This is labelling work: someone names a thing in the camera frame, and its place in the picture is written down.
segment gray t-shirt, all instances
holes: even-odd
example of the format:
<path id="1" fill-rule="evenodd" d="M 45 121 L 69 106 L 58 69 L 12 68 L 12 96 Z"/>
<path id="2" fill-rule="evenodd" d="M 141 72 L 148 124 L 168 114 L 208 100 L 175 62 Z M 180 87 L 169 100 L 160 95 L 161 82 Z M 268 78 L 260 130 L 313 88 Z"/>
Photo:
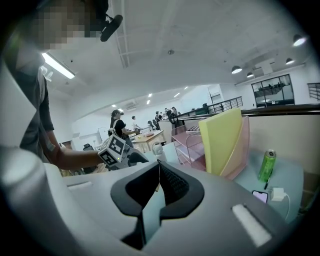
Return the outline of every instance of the gray t-shirt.
<path id="1" fill-rule="evenodd" d="M 25 131 L 20 147 L 35 153 L 42 161 L 48 162 L 39 141 L 40 136 L 43 136 L 47 141 L 48 137 L 45 134 L 45 131 L 54 130 L 50 117 L 47 81 L 40 69 L 40 66 L 44 63 L 44 59 L 42 55 L 37 54 L 34 60 L 20 70 L 15 69 L 15 63 L 16 61 L 13 61 L 12 59 L 7 62 L 12 76 L 24 95 L 36 109 L 36 112 Z"/>

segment light blue desk surface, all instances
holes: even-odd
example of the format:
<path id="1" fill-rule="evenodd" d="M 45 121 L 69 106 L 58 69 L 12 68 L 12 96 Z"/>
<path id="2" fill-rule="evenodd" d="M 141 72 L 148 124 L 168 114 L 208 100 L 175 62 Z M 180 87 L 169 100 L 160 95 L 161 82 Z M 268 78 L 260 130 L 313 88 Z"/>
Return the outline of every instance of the light blue desk surface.
<path id="1" fill-rule="evenodd" d="M 172 142 L 165 145 L 163 147 L 163 151 L 165 152 L 167 162 L 179 164 L 177 152 Z M 151 162 L 156 160 L 152 151 L 146 152 L 144 155 Z M 251 150 L 249 152 L 246 167 L 233 181 L 244 187 L 249 192 L 256 190 L 268 193 L 267 204 L 270 205 L 275 211 L 277 211 L 283 218 L 285 218 L 289 207 L 288 198 L 285 197 L 281 202 L 271 201 L 272 188 L 283 188 L 284 192 L 287 193 L 290 197 L 290 211 L 286 219 L 286 222 L 289 223 L 297 217 L 300 207 L 304 183 L 303 168 L 299 164 L 277 157 L 269 185 L 267 189 L 264 190 L 266 183 L 260 182 L 258 180 L 258 173 L 263 161 L 263 157 L 264 152 Z M 158 211 L 156 214 L 157 216 L 159 215 L 159 210 L 165 206 L 164 198 L 160 198 L 161 195 L 163 196 L 163 191 L 161 190 L 159 192 L 157 194 L 155 193 L 154 196 L 157 197 L 158 200 L 161 201 L 161 203 L 157 204 L 156 201 L 159 201 L 157 199 L 153 201 L 152 199 L 149 201 L 150 205 L 148 203 L 148 205 L 146 206 L 146 208 L 148 208 L 149 206 L 152 207 L 152 212 Z"/>

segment yellow sticky note pad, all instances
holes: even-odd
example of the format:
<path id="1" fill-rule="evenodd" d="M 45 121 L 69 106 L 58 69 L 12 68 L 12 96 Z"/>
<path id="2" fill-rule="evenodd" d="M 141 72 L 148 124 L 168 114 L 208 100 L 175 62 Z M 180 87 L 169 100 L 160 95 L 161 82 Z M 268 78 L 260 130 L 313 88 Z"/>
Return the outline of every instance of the yellow sticky note pad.
<path id="1" fill-rule="evenodd" d="M 221 175 L 232 154 L 242 127 L 240 108 L 229 109 L 199 122 L 206 171 Z"/>

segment wooden table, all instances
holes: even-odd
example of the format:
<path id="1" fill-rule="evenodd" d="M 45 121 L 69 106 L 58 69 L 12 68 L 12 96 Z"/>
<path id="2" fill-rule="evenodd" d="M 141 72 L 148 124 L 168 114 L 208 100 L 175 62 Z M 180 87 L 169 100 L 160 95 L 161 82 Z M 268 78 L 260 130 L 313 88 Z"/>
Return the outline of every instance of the wooden table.
<path id="1" fill-rule="evenodd" d="M 152 141 L 157 140 L 159 142 L 165 142 L 165 135 L 163 130 L 156 130 L 153 132 L 154 134 L 149 137 L 145 137 L 142 134 L 136 135 L 135 140 L 132 141 L 133 144 L 141 145 L 142 150 L 146 152 L 144 144 L 147 145 L 147 149 L 151 151 Z"/>

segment smartphone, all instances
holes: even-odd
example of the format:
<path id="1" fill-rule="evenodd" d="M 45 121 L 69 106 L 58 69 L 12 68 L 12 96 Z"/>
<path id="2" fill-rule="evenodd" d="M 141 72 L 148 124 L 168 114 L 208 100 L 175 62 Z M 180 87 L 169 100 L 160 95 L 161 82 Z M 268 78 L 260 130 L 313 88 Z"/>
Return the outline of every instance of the smartphone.
<path id="1" fill-rule="evenodd" d="M 266 203 L 268 199 L 268 193 L 265 192 L 259 192 L 259 191 L 252 191 L 252 194 L 256 197 L 259 198 L 262 202 Z"/>

